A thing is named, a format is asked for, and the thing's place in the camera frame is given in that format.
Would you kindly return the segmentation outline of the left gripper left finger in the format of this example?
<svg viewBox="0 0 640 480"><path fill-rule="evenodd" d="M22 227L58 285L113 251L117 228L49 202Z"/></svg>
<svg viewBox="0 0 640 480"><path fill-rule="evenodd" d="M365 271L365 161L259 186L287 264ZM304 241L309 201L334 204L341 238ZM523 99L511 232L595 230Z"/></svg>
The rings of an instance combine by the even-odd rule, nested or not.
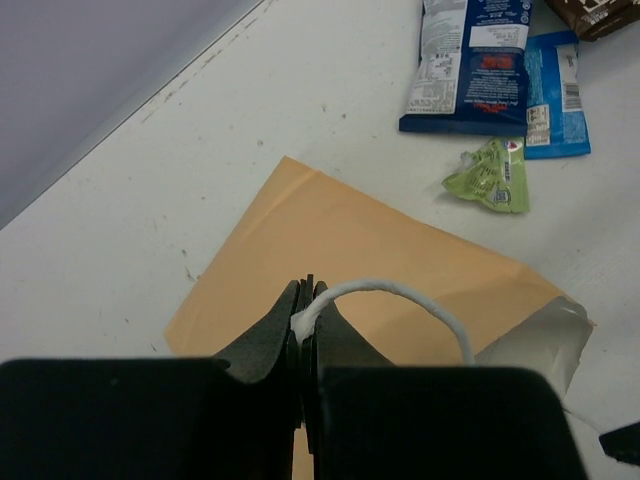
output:
<svg viewBox="0 0 640 480"><path fill-rule="evenodd" d="M214 355L228 383L215 394L216 476L290 479L300 408L290 319L300 282L285 287L257 323Z"/></svg>

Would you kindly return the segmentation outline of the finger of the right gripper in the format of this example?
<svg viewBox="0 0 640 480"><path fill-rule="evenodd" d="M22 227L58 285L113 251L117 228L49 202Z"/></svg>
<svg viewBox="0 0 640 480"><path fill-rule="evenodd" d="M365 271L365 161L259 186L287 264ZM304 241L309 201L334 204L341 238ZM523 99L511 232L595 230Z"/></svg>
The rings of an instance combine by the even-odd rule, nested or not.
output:
<svg viewBox="0 0 640 480"><path fill-rule="evenodd" d="M632 424L599 436L603 452L622 463L640 463L640 424Z"/></svg>

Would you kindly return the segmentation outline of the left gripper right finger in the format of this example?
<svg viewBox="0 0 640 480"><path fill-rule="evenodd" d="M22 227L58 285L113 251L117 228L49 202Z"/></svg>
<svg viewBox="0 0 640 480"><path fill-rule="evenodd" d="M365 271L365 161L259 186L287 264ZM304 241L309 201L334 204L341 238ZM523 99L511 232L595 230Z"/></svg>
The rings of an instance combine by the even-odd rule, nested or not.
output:
<svg viewBox="0 0 640 480"><path fill-rule="evenodd" d="M325 367L393 367L339 312L335 301L324 307L313 331L302 343L302 421L306 429L310 470L321 479L322 434L319 374Z"/></svg>

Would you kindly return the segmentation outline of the brown paper bag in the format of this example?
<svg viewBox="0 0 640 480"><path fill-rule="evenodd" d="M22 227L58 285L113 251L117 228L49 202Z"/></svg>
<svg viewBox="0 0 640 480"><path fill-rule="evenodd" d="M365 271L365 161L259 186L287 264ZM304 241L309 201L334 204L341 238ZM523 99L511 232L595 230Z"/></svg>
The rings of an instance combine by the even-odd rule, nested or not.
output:
<svg viewBox="0 0 640 480"><path fill-rule="evenodd" d="M560 396L593 326L528 266L424 225L283 159L176 312L173 352L221 367L205 398L195 476L216 476L214 355L300 282L290 332L299 426L292 478L313 479L302 343L341 315L393 367L319 374L321 479L583 479Z"/></svg>

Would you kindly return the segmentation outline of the green small snack packet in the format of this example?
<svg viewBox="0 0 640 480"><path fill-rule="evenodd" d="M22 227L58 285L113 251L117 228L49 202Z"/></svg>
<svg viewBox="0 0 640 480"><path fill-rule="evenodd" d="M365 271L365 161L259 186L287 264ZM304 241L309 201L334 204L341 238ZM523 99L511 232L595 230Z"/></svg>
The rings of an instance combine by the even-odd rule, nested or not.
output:
<svg viewBox="0 0 640 480"><path fill-rule="evenodd" d="M493 138L460 155L460 167L442 185L459 199L497 213L525 214L530 199L522 137Z"/></svg>

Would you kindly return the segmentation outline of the dark blue snack bag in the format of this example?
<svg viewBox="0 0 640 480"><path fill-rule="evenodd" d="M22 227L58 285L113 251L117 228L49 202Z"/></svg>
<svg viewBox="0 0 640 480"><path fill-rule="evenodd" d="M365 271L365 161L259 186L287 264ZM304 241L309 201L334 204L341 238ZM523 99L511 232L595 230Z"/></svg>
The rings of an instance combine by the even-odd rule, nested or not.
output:
<svg viewBox="0 0 640 480"><path fill-rule="evenodd" d="M424 1L404 133L523 137L530 1Z"/></svg>

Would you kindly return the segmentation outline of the light blue snack packet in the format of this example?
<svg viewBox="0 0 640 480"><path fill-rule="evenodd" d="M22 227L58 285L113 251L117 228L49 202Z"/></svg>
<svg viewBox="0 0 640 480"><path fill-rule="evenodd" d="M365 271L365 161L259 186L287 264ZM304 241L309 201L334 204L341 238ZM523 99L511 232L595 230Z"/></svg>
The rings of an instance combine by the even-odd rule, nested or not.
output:
<svg viewBox="0 0 640 480"><path fill-rule="evenodd" d="M591 152L578 84L579 40L571 31L533 36L525 50L529 75L524 155L558 159Z"/></svg>

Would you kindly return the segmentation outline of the brown Kettle chips bag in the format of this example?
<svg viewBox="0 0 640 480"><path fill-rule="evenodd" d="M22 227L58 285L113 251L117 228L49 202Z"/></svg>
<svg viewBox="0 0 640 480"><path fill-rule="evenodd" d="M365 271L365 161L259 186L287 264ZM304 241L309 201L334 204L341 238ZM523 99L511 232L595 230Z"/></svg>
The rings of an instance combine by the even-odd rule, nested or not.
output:
<svg viewBox="0 0 640 480"><path fill-rule="evenodd" d="M635 0L546 0L582 41L594 42L639 20Z"/></svg>

